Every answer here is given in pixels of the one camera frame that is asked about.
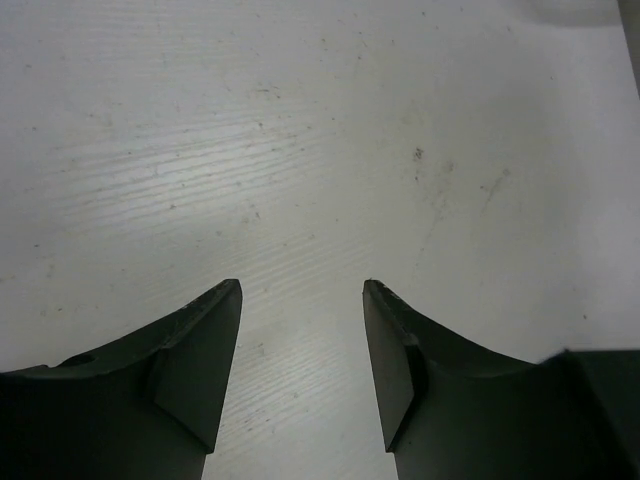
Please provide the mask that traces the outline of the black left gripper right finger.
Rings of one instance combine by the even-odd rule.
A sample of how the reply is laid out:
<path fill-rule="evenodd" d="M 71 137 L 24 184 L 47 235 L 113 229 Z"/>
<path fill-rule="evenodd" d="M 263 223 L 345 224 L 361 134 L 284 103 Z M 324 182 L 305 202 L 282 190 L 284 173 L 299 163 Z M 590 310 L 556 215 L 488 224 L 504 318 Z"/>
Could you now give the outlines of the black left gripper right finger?
<path fill-rule="evenodd" d="M 528 363 L 474 343 L 367 280 L 379 418 L 402 479 L 635 479 L 639 354 Z"/>

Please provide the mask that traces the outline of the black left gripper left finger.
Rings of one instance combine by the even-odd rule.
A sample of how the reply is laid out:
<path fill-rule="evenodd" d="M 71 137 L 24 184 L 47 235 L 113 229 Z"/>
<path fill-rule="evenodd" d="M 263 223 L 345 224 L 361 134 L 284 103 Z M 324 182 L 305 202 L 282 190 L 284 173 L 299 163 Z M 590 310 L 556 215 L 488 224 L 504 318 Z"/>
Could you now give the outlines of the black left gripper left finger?
<path fill-rule="evenodd" d="M 199 479 L 216 445 L 242 309 L 225 280 L 50 367 L 1 376 L 5 479 Z"/>

